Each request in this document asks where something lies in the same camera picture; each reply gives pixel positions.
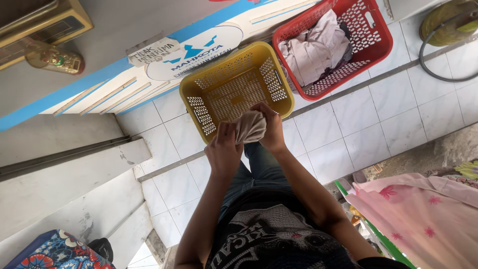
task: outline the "mahkota logo sign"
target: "mahkota logo sign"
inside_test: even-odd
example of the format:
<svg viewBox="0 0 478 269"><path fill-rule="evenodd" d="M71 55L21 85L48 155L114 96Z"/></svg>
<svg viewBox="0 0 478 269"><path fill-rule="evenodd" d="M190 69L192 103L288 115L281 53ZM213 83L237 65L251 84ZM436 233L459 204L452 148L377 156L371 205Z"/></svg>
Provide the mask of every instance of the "mahkota logo sign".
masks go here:
<svg viewBox="0 0 478 269"><path fill-rule="evenodd" d="M146 74L154 80L173 80L186 76L199 66L236 48L242 41L242 30L235 26L216 26L180 44L184 48L152 62Z"/></svg>

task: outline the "plastic container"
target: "plastic container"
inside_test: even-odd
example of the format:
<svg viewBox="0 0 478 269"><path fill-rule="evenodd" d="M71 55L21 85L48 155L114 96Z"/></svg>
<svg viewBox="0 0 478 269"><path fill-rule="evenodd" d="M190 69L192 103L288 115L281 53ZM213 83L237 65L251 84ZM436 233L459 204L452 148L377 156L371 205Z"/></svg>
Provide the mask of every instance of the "plastic container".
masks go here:
<svg viewBox="0 0 478 269"><path fill-rule="evenodd" d="M272 47L254 42L185 77L179 93L197 130L208 144L219 122L231 122L264 101L282 118L294 107L291 89Z"/></svg>
<svg viewBox="0 0 478 269"><path fill-rule="evenodd" d="M341 69L303 90L285 62L278 44L315 26L330 9L336 13L337 21L345 22L350 31L353 57ZM306 100L316 101L385 59L391 51L393 39L375 0L322 0L277 29L272 44L279 60L287 69L291 90L297 91Z"/></svg>

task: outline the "black t-shirt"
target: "black t-shirt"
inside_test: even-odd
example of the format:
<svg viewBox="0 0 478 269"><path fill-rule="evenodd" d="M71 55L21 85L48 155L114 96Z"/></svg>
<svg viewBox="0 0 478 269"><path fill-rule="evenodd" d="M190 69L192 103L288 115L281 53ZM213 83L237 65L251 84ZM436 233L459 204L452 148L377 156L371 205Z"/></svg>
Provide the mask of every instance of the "black t-shirt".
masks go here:
<svg viewBox="0 0 478 269"><path fill-rule="evenodd" d="M240 195L217 224L214 239L206 269L408 269L382 257L355 261L286 189L254 188Z"/></svg>

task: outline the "folded clothes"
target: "folded clothes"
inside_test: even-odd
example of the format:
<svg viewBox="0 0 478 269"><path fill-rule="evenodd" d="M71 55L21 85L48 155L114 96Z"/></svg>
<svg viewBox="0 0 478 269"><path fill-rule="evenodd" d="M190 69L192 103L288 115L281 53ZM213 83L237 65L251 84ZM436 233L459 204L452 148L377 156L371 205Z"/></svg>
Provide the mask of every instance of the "folded clothes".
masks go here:
<svg viewBox="0 0 478 269"><path fill-rule="evenodd" d="M338 24L337 15L329 10L312 29L280 42L279 49L303 87L319 80L327 69L333 70L351 59L352 49L347 36L350 37L347 26Z"/></svg>
<svg viewBox="0 0 478 269"><path fill-rule="evenodd" d="M236 145L241 142L253 143L264 137L266 133L266 118L259 111L245 111L234 121L236 126Z"/></svg>

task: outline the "pink floral fabric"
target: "pink floral fabric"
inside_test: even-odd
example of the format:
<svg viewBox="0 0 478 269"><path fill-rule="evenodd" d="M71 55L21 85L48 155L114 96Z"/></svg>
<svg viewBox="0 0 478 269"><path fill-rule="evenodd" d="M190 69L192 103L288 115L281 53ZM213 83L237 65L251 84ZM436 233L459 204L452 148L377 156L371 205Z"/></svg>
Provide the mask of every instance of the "pink floral fabric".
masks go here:
<svg viewBox="0 0 478 269"><path fill-rule="evenodd" d="M413 173L354 184L346 200L422 269L478 268L478 190Z"/></svg>

